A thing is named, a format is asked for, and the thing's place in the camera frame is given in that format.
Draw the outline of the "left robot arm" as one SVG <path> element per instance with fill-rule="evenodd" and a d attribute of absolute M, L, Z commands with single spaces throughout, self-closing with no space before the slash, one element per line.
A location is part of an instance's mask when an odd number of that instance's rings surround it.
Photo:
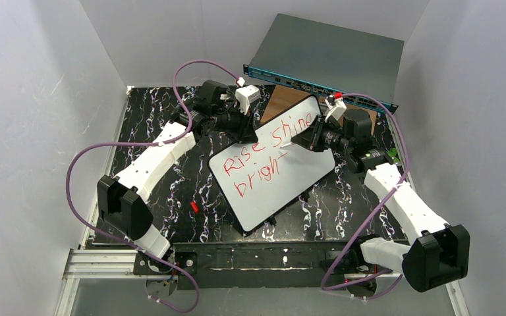
<path fill-rule="evenodd" d="M 238 144 L 256 143 L 251 107 L 260 96 L 260 90 L 253 85 L 232 90 L 213 80 L 204 82 L 134 162 L 115 176 L 105 175 L 98 181 L 100 219 L 139 249 L 163 258 L 170 243 L 154 226 L 153 215 L 146 205 L 152 190 L 203 136 L 215 132 Z"/>

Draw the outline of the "red marker cap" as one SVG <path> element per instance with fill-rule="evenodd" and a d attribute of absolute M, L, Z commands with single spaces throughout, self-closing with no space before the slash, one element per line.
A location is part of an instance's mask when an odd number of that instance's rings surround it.
<path fill-rule="evenodd" d="M 192 201 L 190 205 L 194 214 L 198 214 L 200 212 L 199 206 L 196 204 L 196 202 Z"/>

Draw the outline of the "aluminium rail frame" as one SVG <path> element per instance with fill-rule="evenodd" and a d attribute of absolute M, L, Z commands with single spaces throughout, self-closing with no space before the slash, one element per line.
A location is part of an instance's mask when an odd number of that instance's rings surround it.
<path fill-rule="evenodd" d="M 458 287 L 418 293 L 387 273 L 344 292 L 324 292 L 328 242 L 178 244 L 189 277 L 134 250 L 74 250 L 57 315 L 465 315 Z"/>

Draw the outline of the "wooden board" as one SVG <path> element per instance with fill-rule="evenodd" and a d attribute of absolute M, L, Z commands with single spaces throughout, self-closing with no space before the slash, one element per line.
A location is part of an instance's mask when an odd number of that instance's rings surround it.
<path fill-rule="evenodd" d="M 307 96 L 309 96 L 307 92 L 284 86 L 276 86 L 260 119 L 260 123 L 266 123 Z"/>

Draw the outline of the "white whiteboard black frame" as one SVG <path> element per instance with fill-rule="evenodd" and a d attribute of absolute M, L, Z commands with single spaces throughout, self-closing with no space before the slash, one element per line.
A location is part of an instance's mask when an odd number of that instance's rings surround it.
<path fill-rule="evenodd" d="M 243 231 L 273 216 L 335 168 L 329 150 L 290 145 L 321 113 L 309 95 L 256 129 L 253 144 L 231 144 L 211 156 L 208 167 Z"/>

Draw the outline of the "blue network switch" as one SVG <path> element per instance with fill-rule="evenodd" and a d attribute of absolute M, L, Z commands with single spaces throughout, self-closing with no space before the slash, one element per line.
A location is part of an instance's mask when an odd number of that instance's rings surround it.
<path fill-rule="evenodd" d="M 391 113 L 404 42 L 279 13 L 252 60 L 251 78 L 314 95 L 345 93 L 345 103 Z"/>

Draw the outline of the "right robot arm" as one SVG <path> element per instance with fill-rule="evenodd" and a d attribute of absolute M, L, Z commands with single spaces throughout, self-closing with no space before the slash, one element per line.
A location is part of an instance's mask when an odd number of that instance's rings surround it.
<path fill-rule="evenodd" d="M 330 150 L 347 161 L 351 171 L 379 197 L 382 206 L 404 229 L 407 244 L 370 234 L 356 235 L 328 268 L 377 265 L 403 275 L 418 292 L 465 278 L 468 274 L 470 234 L 432 211 L 401 175 L 392 157 L 372 139 L 372 120 L 361 109 L 345 111 L 343 122 L 318 115 L 292 144 L 313 152 Z"/>

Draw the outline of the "green white toy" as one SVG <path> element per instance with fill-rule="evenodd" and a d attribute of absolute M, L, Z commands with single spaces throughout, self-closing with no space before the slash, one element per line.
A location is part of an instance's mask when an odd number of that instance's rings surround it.
<path fill-rule="evenodd" d="M 399 158 L 398 158 L 397 149 L 395 147 L 391 148 L 389 151 L 387 151 L 387 154 L 390 156 L 390 158 L 392 158 L 392 160 L 395 163 L 398 163 L 400 161 Z"/>

